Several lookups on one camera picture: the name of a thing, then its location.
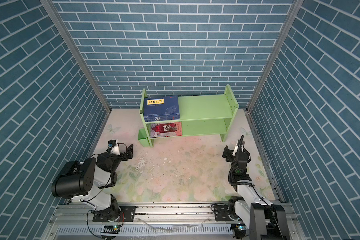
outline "blue brick wallpaper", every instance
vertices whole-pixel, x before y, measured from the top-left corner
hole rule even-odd
[[[247,106],[293,0],[54,0],[112,108],[141,90]]]
[[[360,0],[305,0],[251,115],[308,239],[360,239]]]
[[[105,115],[39,0],[0,0],[0,240],[41,237],[51,181]]]

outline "floral tablecloth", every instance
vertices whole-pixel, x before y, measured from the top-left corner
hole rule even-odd
[[[226,145],[233,149],[244,135],[252,161],[248,174],[269,200],[274,195],[253,140],[245,113],[239,109],[226,142],[219,135],[155,139],[154,147],[142,147],[137,133],[143,127],[139,110],[114,109],[94,153],[105,152],[110,139],[134,144],[134,157],[120,163],[117,183],[105,189],[118,202],[223,201],[237,195],[228,184],[230,163],[221,157]]]

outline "book cover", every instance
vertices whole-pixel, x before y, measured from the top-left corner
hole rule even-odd
[[[182,136],[181,122],[151,123],[150,137]]]
[[[145,98],[143,106],[143,116],[146,122],[180,119],[176,95],[163,98]]]

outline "bookshelf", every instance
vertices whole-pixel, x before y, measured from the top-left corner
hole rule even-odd
[[[147,92],[143,89],[140,102],[140,116],[144,128],[139,130],[138,139],[144,147],[153,147],[154,139],[149,137],[151,123],[182,122],[182,136],[201,136],[220,134],[224,142],[235,118],[239,104],[230,85],[225,86],[224,94],[178,97],[180,119],[168,121],[144,121],[144,99]]]

